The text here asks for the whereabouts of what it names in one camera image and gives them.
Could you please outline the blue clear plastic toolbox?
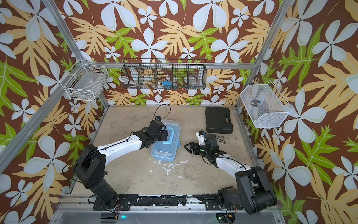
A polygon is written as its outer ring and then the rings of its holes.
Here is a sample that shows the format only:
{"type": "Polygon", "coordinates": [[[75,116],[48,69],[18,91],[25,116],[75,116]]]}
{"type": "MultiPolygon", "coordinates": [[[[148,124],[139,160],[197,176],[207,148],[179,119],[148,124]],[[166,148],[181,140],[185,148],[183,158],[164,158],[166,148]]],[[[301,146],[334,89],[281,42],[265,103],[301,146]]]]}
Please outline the blue clear plastic toolbox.
{"type": "Polygon", "coordinates": [[[181,126],[178,121],[162,120],[168,131],[166,141],[157,141],[151,146],[151,155],[156,160],[173,162],[176,156],[177,149],[180,148],[180,132],[181,126]]]}

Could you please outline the black plastic tool case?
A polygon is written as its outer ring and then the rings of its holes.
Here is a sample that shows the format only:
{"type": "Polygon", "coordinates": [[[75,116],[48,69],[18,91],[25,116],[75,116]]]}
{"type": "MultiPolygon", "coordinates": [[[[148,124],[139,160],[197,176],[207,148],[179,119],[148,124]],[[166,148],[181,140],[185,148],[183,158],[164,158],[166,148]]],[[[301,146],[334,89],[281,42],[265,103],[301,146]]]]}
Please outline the black plastic tool case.
{"type": "Polygon", "coordinates": [[[206,131],[208,133],[231,134],[234,130],[230,118],[230,110],[227,107],[207,107],[206,131]]]}

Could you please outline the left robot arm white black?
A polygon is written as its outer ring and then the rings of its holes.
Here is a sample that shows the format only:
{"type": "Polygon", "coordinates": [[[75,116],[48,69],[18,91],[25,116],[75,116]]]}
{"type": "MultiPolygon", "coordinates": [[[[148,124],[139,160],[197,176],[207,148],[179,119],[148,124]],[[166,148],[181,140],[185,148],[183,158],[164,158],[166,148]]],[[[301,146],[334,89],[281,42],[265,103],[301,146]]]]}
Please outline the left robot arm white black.
{"type": "Polygon", "coordinates": [[[73,166],[73,172],[82,183],[98,199],[99,205],[105,210],[117,207],[117,193],[104,179],[105,167],[115,159],[128,153],[149,148],[157,141],[166,141],[168,131],[157,116],[149,126],[132,132],[129,137],[104,146],[92,144],[85,147],[73,166]]]}

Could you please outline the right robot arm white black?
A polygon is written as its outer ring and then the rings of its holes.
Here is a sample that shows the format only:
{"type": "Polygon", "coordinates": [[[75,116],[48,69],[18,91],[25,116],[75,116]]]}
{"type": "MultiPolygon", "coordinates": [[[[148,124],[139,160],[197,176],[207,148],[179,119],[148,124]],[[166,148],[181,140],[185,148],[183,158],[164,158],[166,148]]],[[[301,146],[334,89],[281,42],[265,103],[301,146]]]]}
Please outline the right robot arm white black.
{"type": "Polygon", "coordinates": [[[205,163],[227,172],[236,181],[236,187],[218,190],[220,207],[233,205],[252,215],[277,205],[276,194],[261,167],[245,165],[220,150],[215,134],[200,131],[196,136],[198,143],[184,145],[187,152],[201,156],[205,163]]]}

